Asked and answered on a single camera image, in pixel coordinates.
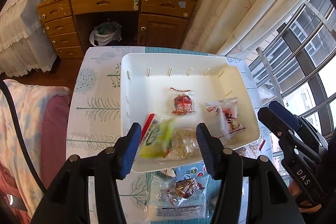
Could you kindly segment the red striped chocolate snack packet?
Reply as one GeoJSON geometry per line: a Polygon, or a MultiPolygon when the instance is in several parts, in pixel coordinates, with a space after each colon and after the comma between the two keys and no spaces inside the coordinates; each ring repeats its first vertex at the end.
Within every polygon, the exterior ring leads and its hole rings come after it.
{"type": "Polygon", "coordinates": [[[160,134],[162,121],[163,118],[157,116],[157,114],[151,113],[148,116],[142,128],[140,145],[150,146],[157,139],[160,134]]]}

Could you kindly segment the nut candy clear packet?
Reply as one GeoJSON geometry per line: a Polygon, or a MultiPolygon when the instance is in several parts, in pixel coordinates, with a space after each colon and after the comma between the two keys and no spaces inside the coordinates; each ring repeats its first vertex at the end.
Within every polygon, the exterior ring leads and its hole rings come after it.
{"type": "Polygon", "coordinates": [[[174,97],[174,110],[171,112],[173,115],[183,116],[194,114],[193,95],[194,92],[190,89],[176,89],[169,88],[171,92],[175,92],[174,97]]]}

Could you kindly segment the green small snack packet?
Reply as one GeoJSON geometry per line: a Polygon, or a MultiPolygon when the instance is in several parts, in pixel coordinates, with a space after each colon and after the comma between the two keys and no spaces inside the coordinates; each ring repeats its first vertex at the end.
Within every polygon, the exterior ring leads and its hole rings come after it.
{"type": "Polygon", "coordinates": [[[164,120],[153,117],[142,138],[139,156],[143,159],[166,157],[169,153],[174,128],[174,119],[164,120]]]}

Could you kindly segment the blue red biscuit pack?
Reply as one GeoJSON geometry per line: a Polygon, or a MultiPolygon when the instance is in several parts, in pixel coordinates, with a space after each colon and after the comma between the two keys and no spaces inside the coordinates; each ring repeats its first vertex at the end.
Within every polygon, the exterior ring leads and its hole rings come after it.
{"type": "Polygon", "coordinates": [[[177,181],[188,180],[192,178],[200,180],[201,178],[208,177],[209,175],[204,162],[179,166],[173,168],[173,171],[177,181]]]}

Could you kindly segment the pink sofa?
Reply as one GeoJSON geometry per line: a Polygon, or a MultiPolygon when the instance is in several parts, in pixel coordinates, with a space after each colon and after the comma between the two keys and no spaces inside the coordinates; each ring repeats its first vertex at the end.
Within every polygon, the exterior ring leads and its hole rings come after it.
{"type": "Polygon", "coordinates": [[[66,161],[66,135],[70,98],[54,96],[46,106],[42,123],[41,179],[48,188],[66,161]]]}

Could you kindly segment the plastic bag under desk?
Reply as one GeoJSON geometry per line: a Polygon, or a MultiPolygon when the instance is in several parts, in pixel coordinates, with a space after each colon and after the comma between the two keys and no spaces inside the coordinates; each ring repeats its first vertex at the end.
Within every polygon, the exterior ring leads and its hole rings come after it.
{"type": "Polygon", "coordinates": [[[89,36],[94,47],[106,46],[111,42],[121,41],[121,28],[118,22],[105,22],[96,26],[89,36]]]}

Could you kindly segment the white clear rice cake bag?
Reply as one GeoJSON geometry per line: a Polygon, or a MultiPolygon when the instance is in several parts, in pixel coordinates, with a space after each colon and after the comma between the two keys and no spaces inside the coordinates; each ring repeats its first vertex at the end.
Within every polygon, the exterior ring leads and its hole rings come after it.
{"type": "Polygon", "coordinates": [[[205,219],[208,213],[209,176],[177,181],[175,178],[151,176],[146,221],[181,221],[205,219]]]}

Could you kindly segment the white lace covered furniture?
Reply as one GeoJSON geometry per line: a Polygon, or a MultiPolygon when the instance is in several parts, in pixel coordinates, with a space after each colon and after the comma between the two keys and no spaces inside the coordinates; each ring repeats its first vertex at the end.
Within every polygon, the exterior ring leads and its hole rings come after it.
{"type": "Polygon", "coordinates": [[[52,69],[57,54],[39,19],[42,1],[7,0],[1,9],[1,73],[20,77],[34,69],[52,69]]]}

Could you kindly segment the large clear printed cake pack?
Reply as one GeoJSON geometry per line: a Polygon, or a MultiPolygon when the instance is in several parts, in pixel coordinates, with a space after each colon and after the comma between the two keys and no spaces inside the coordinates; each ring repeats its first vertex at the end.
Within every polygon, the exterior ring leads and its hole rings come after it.
{"type": "Polygon", "coordinates": [[[260,142],[253,142],[237,149],[235,152],[240,155],[251,159],[257,159],[261,155],[260,142]]]}

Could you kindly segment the white plastic storage bin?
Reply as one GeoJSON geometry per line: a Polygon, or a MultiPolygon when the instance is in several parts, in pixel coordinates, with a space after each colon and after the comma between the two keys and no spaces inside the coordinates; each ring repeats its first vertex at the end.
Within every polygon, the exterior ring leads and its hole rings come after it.
{"type": "Polygon", "coordinates": [[[172,53],[128,53],[121,61],[121,122],[127,134],[150,114],[175,120],[177,127],[208,123],[207,102],[238,98],[238,120],[245,129],[229,140],[232,149],[260,137],[243,74],[226,58],[172,53]]]}

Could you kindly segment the wooden desk with drawers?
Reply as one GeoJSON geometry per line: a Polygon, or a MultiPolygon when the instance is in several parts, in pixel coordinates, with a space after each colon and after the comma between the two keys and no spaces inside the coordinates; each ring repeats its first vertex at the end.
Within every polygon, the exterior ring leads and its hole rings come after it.
{"type": "Polygon", "coordinates": [[[61,59],[79,59],[93,29],[121,25],[119,46],[181,48],[197,0],[44,0],[37,10],[61,59]]]}

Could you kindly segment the red apple snack packet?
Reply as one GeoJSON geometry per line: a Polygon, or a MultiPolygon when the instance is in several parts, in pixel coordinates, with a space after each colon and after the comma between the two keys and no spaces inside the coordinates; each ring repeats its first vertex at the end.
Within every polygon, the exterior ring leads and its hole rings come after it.
{"type": "Polygon", "coordinates": [[[207,128],[210,134],[219,139],[231,139],[231,137],[245,127],[238,121],[238,98],[232,97],[205,104],[210,114],[207,128]]]}

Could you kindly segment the yellow rice cracker bag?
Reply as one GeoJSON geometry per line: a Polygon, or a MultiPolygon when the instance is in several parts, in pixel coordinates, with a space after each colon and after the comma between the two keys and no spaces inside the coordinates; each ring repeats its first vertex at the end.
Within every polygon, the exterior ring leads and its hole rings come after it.
{"type": "Polygon", "coordinates": [[[196,131],[193,128],[178,128],[173,131],[168,160],[185,160],[199,154],[196,131]]]}

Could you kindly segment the metal window guard bars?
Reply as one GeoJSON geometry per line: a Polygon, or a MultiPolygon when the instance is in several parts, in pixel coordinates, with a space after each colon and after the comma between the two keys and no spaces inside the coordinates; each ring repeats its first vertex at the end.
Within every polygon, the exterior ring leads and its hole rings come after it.
{"type": "Polygon", "coordinates": [[[306,0],[246,59],[262,104],[279,101],[324,137],[335,129],[335,7],[306,0]]]}

